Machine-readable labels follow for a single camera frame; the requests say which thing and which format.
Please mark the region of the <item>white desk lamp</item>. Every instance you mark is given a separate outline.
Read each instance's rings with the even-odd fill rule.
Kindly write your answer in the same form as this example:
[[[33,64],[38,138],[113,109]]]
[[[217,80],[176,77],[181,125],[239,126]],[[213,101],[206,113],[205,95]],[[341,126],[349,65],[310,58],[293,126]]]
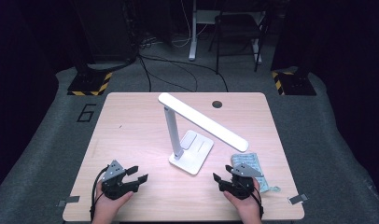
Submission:
[[[186,105],[170,93],[161,93],[158,100],[164,106],[164,115],[173,148],[169,162],[175,167],[184,170],[190,175],[197,175],[214,145],[213,140],[193,130],[188,130],[184,137],[180,139],[175,118],[176,114],[239,152],[247,151],[249,144],[243,137]]]

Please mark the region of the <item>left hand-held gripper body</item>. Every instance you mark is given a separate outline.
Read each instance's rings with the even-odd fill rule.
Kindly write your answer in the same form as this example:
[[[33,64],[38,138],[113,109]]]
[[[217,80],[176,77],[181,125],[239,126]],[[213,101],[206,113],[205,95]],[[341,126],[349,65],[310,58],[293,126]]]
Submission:
[[[129,191],[137,192],[139,186],[130,185],[130,182],[123,183],[122,179],[126,169],[116,160],[108,166],[102,177],[102,192],[111,200],[117,200]]]

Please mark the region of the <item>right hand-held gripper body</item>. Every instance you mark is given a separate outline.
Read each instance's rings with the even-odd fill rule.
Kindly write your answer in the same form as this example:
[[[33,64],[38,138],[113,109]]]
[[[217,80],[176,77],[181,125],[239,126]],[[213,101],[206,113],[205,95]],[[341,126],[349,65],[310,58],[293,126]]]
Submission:
[[[243,200],[250,196],[254,190],[253,177],[241,177],[231,174],[232,181],[222,180],[222,189],[220,191],[228,191],[234,197]]]

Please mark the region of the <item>black folding chair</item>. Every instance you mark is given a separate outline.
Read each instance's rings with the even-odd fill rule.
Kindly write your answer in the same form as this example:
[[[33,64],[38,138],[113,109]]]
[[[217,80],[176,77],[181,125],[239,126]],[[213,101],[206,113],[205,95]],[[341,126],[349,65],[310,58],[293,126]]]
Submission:
[[[220,13],[215,17],[215,32],[213,34],[208,50],[211,50],[214,44],[217,44],[216,51],[216,73],[219,73],[219,62],[223,56],[243,55],[242,52],[221,52],[221,43],[224,41],[239,41],[245,45],[245,50],[249,45],[252,52],[246,52],[246,55],[252,55],[255,58],[254,71],[258,70],[260,64],[260,53],[263,47],[264,39],[270,25],[270,17],[267,14],[256,21],[250,14],[223,14]]]

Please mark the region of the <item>dark cabinet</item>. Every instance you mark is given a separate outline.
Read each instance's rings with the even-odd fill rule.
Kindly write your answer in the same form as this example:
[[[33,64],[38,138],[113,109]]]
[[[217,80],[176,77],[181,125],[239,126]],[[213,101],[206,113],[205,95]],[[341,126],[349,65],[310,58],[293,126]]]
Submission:
[[[124,0],[73,0],[96,62],[132,62],[136,50]]]

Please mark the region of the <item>white desk frame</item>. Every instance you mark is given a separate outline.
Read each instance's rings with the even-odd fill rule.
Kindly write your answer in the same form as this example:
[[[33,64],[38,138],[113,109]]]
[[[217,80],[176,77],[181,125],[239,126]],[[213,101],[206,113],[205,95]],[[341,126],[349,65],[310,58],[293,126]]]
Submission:
[[[196,52],[197,52],[197,41],[198,41],[198,35],[201,33],[201,31],[198,31],[197,25],[198,24],[204,24],[204,25],[212,25],[215,24],[214,18],[218,14],[217,10],[214,9],[198,9],[197,8],[197,2],[198,0],[191,0],[192,9],[191,9],[191,16],[192,19],[190,21],[190,46],[189,46],[189,61],[194,62],[196,60]],[[256,13],[249,13],[257,23],[260,23],[261,19],[263,19],[263,16],[265,15],[264,12],[256,12]],[[252,49],[254,52],[257,52],[259,49],[258,40],[254,39],[252,40]],[[257,61],[257,56],[254,56],[255,62],[257,64],[261,64],[262,60],[260,57],[260,60]]]

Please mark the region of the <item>person's right hand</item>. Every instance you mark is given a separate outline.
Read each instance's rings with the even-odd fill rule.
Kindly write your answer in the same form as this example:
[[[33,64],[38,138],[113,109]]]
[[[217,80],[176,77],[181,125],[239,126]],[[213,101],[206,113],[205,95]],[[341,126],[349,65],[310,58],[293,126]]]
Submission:
[[[228,191],[223,192],[225,198],[235,207],[243,224],[262,224],[260,214],[260,184],[255,178],[253,178],[253,184],[254,190],[252,195],[243,200],[234,197]]]

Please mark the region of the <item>black tape floor marking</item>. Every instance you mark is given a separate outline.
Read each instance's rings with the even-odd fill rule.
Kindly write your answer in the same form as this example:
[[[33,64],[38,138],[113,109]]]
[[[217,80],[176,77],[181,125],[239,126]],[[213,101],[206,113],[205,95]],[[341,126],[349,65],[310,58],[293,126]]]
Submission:
[[[90,122],[94,115],[95,107],[96,104],[85,104],[77,117],[77,122]]]

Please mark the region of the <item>black yellow striped stand base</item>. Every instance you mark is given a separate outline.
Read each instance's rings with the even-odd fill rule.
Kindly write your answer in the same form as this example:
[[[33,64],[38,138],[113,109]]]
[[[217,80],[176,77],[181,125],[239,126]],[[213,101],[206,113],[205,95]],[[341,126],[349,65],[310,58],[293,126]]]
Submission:
[[[297,76],[291,72],[278,71],[273,71],[272,76],[280,95],[316,95],[316,91],[308,77]]]
[[[67,89],[67,94],[75,96],[102,95],[111,77],[111,73],[100,71],[91,72],[86,77],[75,76]]]

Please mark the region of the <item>dark curtain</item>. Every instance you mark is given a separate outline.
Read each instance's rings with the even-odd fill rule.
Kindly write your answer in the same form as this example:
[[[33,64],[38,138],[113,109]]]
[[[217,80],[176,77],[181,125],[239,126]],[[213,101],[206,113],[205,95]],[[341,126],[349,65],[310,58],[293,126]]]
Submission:
[[[70,0],[0,0],[0,186],[27,148],[73,66],[63,29],[77,26]]]
[[[306,61],[379,195],[379,0],[290,0],[272,68]]]

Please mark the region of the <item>person's left hand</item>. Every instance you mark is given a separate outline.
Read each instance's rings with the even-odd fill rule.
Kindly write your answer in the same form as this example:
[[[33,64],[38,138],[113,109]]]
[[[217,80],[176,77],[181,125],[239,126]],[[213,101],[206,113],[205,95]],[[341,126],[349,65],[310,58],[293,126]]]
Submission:
[[[129,191],[117,200],[107,198],[102,192],[102,182],[96,185],[96,197],[98,198],[94,206],[94,216],[91,224],[111,224],[120,208],[133,197],[133,192]]]

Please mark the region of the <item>grey tape strip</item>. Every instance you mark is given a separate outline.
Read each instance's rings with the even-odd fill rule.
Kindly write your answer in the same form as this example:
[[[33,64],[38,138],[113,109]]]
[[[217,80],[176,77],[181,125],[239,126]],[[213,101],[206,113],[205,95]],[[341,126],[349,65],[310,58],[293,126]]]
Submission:
[[[290,204],[304,203],[307,200],[308,200],[308,196],[306,194],[299,194],[297,196],[294,196],[288,199]]]
[[[78,203],[79,202],[79,196],[69,196],[64,199],[61,199],[57,202],[56,206],[57,207],[64,207],[68,203]]]

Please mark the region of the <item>light green fluffy cloth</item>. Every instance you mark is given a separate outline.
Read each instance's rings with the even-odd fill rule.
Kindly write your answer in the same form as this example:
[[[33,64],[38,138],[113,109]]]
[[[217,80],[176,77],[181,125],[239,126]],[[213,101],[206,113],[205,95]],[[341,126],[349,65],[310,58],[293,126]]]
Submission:
[[[260,184],[260,192],[280,192],[277,186],[270,187],[264,173],[261,170],[258,155],[256,153],[234,154],[231,157],[231,172],[241,177],[254,177]]]

